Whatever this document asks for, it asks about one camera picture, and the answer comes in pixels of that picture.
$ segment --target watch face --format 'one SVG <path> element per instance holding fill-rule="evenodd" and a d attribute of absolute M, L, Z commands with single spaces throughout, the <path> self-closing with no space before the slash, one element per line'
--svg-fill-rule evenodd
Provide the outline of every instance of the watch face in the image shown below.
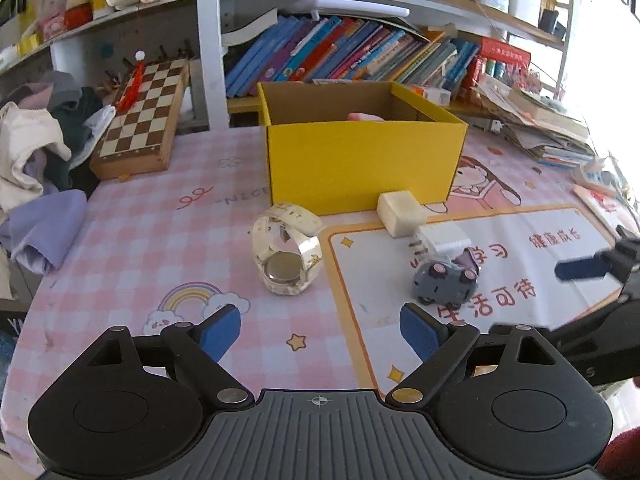
<path fill-rule="evenodd" d="M 279 252 L 275 253 L 264 263 L 264 273 L 276 283 L 295 285 L 302 273 L 302 258 L 299 254 Z"/>

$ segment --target rainbow print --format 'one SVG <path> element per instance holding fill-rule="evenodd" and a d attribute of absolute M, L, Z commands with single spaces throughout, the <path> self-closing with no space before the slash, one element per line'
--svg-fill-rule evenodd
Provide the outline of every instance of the rainbow print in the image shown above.
<path fill-rule="evenodd" d="M 221 294 L 220 289 L 206 282 L 189 282 L 178 285 L 162 298 L 158 310 L 171 310 L 175 312 L 178 306 L 185 300 L 200 300 L 207 304 L 209 298 L 215 294 Z"/>

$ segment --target orange border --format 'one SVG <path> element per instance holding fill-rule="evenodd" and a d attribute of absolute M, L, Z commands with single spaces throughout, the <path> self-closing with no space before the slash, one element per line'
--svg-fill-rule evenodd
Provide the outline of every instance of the orange border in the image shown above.
<path fill-rule="evenodd" d="M 614 243 L 615 240 L 613 236 L 608 230 L 604 228 L 597 217 L 590 210 L 581 208 L 580 205 L 576 204 L 519 207 L 514 208 L 513 210 L 503 210 L 499 212 L 474 211 L 460 214 L 443 214 L 429 217 L 427 219 L 427 223 L 446 222 L 451 220 L 468 220 L 474 218 L 487 218 L 490 216 L 502 216 L 518 213 L 535 213 L 539 211 L 552 211 L 561 209 L 574 209 L 578 211 L 581 215 L 583 215 L 591 222 L 591 224 L 597 229 L 598 232 L 600 232 L 600 234 L 609 244 Z M 331 244 L 331 238 L 333 238 L 335 235 L 357 233 L 362 231 L 377 231 L 384 228 L 385 227 L 380 221 L 351 225 L 343 224 L 327 227 L 319 235 L 322 253 L 327 255 L 331 254 L 330 258 L 324 258 L 324 267 L 326 269 L 331 292 L 334 295 L 338 318 L 340 319 L 342 331 L 344 332 L 345 340 L 347 342 L 347 348 L 349 349 L 349 354 L 351 355 L 351 361 L 353 362 L 356 378 L 358 380 L 358 386 L 361 388 L 375 388 L 377 390 L 379 390 L 379 387 L 376 382 L 376 377 L 373 373 L 373 367 L 371 366 L 371 362 L 369 360 L 367 348 L 364 345 L 362 332 L 360 331 L 358 321 L 356 320 L 356 315 L 353 310 L 353 306 L 351 305 L 351 300 L 347 293 L 344 279 L 337 265 L 337 258 L 335 256 L 334 247 Z M 604 300 L 597 303 L 589 310 L 586 310 L 577 318 L 586 316 L 587 314 L 590 314 L 600 307 L 610 303 L 618 296 L 618 294 L 619 292 L 615 292 L 610 296 L 607 296 Z"/>

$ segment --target white wristwatch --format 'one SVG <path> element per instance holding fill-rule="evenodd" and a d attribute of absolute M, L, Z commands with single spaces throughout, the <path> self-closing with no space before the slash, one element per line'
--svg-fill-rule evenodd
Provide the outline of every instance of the white wristwatch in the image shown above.
<path fill-rule="evenodd" d="M 274 246 L 269 230 L 273 219 L 281 226 L 286 240 L 292 239 L 300 254 L 281 251 Z M 287 202 L 280 202 L 262 213 L 251 230 L 254 260 L 264 285 L 275 294 L 295 296 L 305 290 L 322 268 L 322 251 L 318 233 L 322 221 L 312 212 Z"/>

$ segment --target toy car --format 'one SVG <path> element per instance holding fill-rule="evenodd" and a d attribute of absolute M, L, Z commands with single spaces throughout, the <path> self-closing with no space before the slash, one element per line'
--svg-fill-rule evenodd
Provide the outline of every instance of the toy car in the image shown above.
<path fill-rule="evenodd" d="M 454 260 L 429 260 L 415 273 L 414 296 L 423 305 L 438 303 L 460 308 L 478 290 L 479 272 L 468 249 Z"/>

